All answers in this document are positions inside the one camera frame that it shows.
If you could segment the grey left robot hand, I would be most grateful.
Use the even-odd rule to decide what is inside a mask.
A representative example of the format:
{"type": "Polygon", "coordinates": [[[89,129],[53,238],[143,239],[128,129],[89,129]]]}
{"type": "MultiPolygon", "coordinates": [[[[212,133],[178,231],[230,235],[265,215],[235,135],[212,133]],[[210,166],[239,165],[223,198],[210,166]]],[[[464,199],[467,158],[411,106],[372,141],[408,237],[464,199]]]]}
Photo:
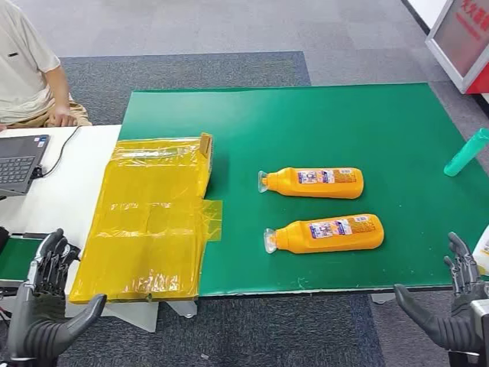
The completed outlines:
{"type": "Polygon", "coordinates": [[[47,235],[17,292],[8,327],[6,366],[55,366],[60,355],[100,318],[106,295],[96,294],[74,317],[65,315],[71,264],[80,250],[63,229],[47,235]]]}

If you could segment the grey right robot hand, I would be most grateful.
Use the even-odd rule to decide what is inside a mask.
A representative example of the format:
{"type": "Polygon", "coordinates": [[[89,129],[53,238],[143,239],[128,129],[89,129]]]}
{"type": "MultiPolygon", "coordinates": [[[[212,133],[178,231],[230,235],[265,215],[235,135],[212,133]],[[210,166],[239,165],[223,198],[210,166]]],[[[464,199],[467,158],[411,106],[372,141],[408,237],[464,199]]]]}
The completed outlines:
{"type": "Polygon", "coordinates": [[[395,284],[398,304],[432,342],[446,350],[480,352],[481,339],[471,319],[471,302],[488,298],[488,283],[482,281],[469,248],[455,232],[448,234],[454,258],[444,257],[452,278],[454,301],[449,317],[438,317],[417,303],[404,285],[395,284]]]}

